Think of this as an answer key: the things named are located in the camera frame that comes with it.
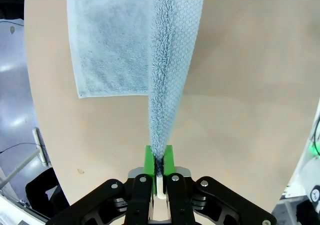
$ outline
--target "gray floor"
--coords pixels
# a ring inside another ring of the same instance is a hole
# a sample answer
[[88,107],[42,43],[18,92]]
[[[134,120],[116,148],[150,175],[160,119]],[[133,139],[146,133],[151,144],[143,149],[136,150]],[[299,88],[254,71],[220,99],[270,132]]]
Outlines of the gray floor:
[[[24,24],[21,19],[11,22]],[[24,27],[0,22],[0,150],[18,143],[34,143],[34,127],[38,122],[29,84]],[[0,168],[7,176],[35,149],[35,145],[23,144],[7,150],[0,154]],[[45,169],[36,157],[11,180],[19,199],[26,200],[26,184]]]

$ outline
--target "table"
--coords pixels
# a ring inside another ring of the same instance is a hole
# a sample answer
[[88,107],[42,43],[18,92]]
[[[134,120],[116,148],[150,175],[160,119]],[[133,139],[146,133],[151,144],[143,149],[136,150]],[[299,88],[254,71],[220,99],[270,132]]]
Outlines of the table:
[[[319,3],[204,1],[169,140],[177,166],[272,211],[318,104]],[[107,179],[125,181],[149,144],[147,97],[78,99],[66,0],[25,0],[25,46],[40,130],[70,204]]]

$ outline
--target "green led light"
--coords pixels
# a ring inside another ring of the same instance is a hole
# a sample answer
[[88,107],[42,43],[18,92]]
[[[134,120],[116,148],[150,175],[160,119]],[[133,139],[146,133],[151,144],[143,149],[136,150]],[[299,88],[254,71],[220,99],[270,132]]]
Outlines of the green led light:
[[[320,142],[319,141],[315,142],[315,146],[318,149],[318,151],[320,152]],[[313,142],[310,143],[310,152],[312,153],[312,155],[318,156],[318,153],[317,153],[315,146],[314,146]]]

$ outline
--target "light blue cloth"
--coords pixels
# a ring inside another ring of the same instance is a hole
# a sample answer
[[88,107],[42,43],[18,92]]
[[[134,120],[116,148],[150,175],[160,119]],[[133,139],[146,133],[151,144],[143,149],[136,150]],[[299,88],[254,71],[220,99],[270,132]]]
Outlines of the light blue cloth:
[[164,156],[203,0],[67,0],[78,96],[149,95],[152,152]]

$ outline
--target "brown spot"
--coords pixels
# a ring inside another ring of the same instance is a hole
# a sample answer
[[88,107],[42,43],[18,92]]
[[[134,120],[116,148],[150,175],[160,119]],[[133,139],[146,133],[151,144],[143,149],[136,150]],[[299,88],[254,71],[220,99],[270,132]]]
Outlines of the brown spot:
[[78,168],[77,170],[78,170],[78,173],[79,173],[79,174],[84,174],[84,173],[85,173],[85,171],[83,171],[83,170],[80,169],[80,168]]

